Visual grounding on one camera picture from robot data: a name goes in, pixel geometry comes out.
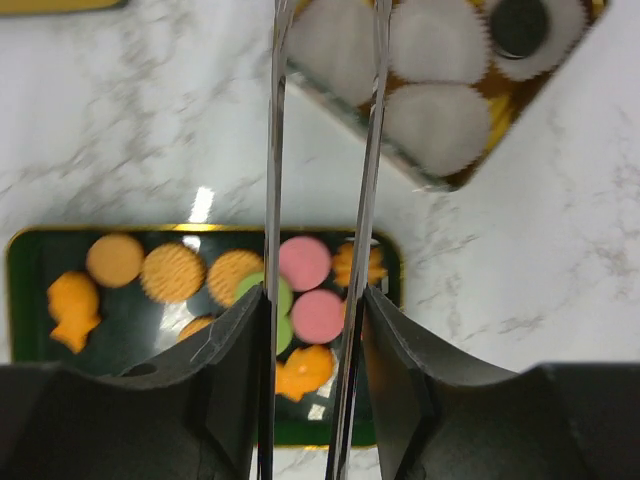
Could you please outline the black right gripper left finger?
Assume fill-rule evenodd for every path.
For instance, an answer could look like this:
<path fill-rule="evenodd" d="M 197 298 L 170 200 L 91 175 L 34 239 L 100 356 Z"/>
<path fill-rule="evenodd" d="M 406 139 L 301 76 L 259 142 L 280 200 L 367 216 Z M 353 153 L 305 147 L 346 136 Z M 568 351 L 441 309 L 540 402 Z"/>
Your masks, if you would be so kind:
<path fill-rule="evenodd" d="M 1 369 L 5 479 L 245 479 L 259 405 L 262 291 L 123 376 Z"/>

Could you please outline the black round cookie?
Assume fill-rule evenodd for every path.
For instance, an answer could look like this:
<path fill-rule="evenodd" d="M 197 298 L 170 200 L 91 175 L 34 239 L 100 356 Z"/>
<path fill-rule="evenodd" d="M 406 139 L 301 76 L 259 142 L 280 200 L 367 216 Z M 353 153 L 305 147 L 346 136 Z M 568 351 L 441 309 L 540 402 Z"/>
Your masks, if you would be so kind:
<path fill-rule="evenodd" d="M 498 1 L 489 11 L 488 22 L 494 51 L 511 60 L 531 57 L 550 30 L 550 16 L 540 0 Z"/>

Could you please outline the metal serving tongs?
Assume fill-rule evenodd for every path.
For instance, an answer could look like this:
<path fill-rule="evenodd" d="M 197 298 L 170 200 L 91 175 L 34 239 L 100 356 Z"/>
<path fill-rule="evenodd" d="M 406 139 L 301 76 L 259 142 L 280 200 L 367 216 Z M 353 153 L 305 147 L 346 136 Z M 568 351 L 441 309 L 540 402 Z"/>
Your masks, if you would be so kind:
<path fill-rule="evenodd" d="M 261 284 L 263 325 L 260 347 L 260 397 L 258 414 L 257 476 L 273 476 L 273 456 L 277 442 L 295 442 L 304 426 L 310 428 L 314 441 L 328 443 L 325 476 L 345 479 L 348 476 L 352 446 L 354 411 L 357 396 L 362 327 L 364 321 L 364 293 L 368 283 L 369 253 L 372 248 L 372 225 L 381 150 L 382 126 L 385 112 L 385 91 L 389 71 L 390 17 L 392 4 L 376 1 L 373 4 L 373 45 L 375 76 L 364 169 L 355 232 L 352 238 L 321 230 L 287 230 L 281 227 L 282 155 L 284 107 L 287 80 L 287 37 L 297 9 L 294 1 L 275 4 L 271 50 L 271 95 L 269 101 L 269 146 L 267 149 L 267 190 L 264 270 L 262 274 L 245 277 L 236 289 L 243 295 L 254 284 Z M 288 239 L 311 236 L 323 242 L 331 254 L 329 276 L 318 287 L 336 293 L 343 301 L 344 328 L 327 344 L 309 344 L 294 333 L 288 348 L 276 354 L 277 319 L 285 314 L 291 320 L 294 302 L 306 292 L 295 292 L 280 274 L 279 250 Z M 354 244 L 351 277 L 346 288 L 334 281 L 332 260 L 344 243 Z M 285 363 L 298 348 L 322 345 L 333 354 L 331 378 L 318 390 L 307 393 L 299 402 L 275 394 L 276 363 Z"/>

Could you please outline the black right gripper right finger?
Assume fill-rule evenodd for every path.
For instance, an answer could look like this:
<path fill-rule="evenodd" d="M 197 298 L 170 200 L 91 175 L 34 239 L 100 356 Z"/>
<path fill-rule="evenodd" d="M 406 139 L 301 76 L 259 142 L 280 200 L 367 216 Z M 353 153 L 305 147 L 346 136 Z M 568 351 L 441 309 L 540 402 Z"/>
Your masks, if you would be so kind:
<path fill-rule="evenodd" d="M 364 356 L 386 479 L 635 479 L 639 367 L 480 360 L 365 292 Z"/>

